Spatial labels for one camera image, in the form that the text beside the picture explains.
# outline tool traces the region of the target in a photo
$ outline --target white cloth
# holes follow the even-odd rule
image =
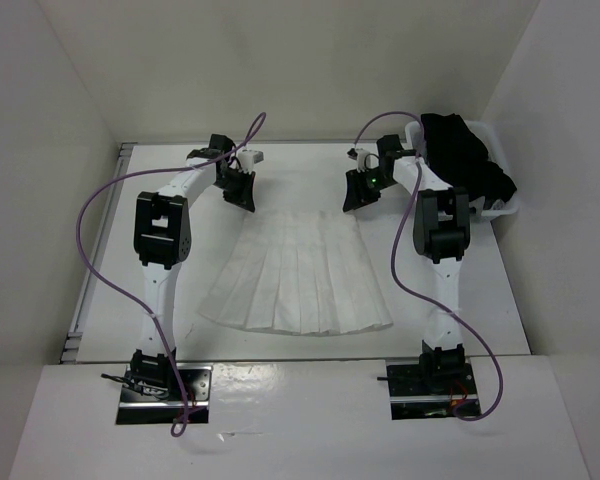
[[[198,312],[233,328],[292,335],[392,325],[355,217],[331,213],[247,215]]]

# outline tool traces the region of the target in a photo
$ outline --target black garment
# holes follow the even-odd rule
[[[489,161],[484,143],[460,115],[425,113],[421,117],[431,170],[454,187],[465,187],[469,200],[485,197],[485,208],[500,199],[508,202],[517,190],[513,180]]]

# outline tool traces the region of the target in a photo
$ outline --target white plastic basket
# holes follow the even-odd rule
[[[509,170],[509,164],[507,163],[507,159],[504,156],[504,151],[502,150],[502,145],[500,145],[500,141],[496,135],[496,132],[490,125],[482,122],[472,122],[466,121],[467,127],[471,130],[476,137],[478,137],[482,143],[485,144],[487,150],[489,151],[489,160],[497,163],[500,168],[511,177],[511,171]],[[418,148],[418,146],[422,143],[422,131],[420,130],[420,125],[418,122],[411,122],[407,124],[405,127],[405,134],[407,137],[407,148]],[[426,146],[423,150],[422,154],[424,157],[427,157]],[[518,211],[520,206],[520,202],[518,200],[518,192],[513,194],[513,197],[505,204],[504,208],[500,210],[483,210],[482,218],[493,219],[499,217],[500,215],[511,215]]]

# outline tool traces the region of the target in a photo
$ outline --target white table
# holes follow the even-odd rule
[[[128,172],[184,164],[201,145],[136,146]],[[345,152],[350,144],[252,144],[265,162],[257,165],[254,188],[260,211],[342,212],[345,172],[355,167]],[[367,145],[375,151],[375,145]],[[133,251],[135,201],[140,191],[155,191],[171,174],[128,180],[122,186],[115,216],[100,256],[102,273],[141,296],[143,277]],[[389,256],[408,193],[400,186],[383,191],[374,205],[358,210],[362,237],[383,290],[394,325],[379,332],[335,337],[298,337],[251,333],[220,326],[197,314],[197,306],[229,258],[247,214],[227,204],[222,192],[209,188],[192,206],[193,247],[183,264],[176,293],[174,329],[182,361],[354,359],[413,357],[421,352],[428,304],[402,292],[391,279]],[[412,222],[407,223],[398,259],[405,283],[433,295],[433,271],[416,254]],[[529,347],[500,258],[491,224],[471,225],[471,245],[461,273],[461,316],[485,337],[498,355],[528,354]],[[138,345],[141,311],[100,282],[89,282],[80,314],[83,337],[79,362],[128,362]],[[468,333],[469,355],[484,350]]]
[[[116,426],[122,365],[45,367],[11,480],[588,479],[545,357],[500,359],[505,395],[484,421],[392,421],[379,360],[214,365],[210,419]],[[489,359],[472,361],[483,405]]]

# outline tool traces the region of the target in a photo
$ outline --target white wall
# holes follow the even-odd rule
[[[484,118],[523,205],[496,224],[532,347],[600,479],[600,0],[542,0]]]
[[[82,282],[79,205],[117,146],[34,0],[0,0],[0,479]],[[86,222],[87,244],[99,221]]]
[[[40,3],[116,138],[178,141],[261,110],[269,139],[351,138],[396,108],[478,117],[537,0]]]

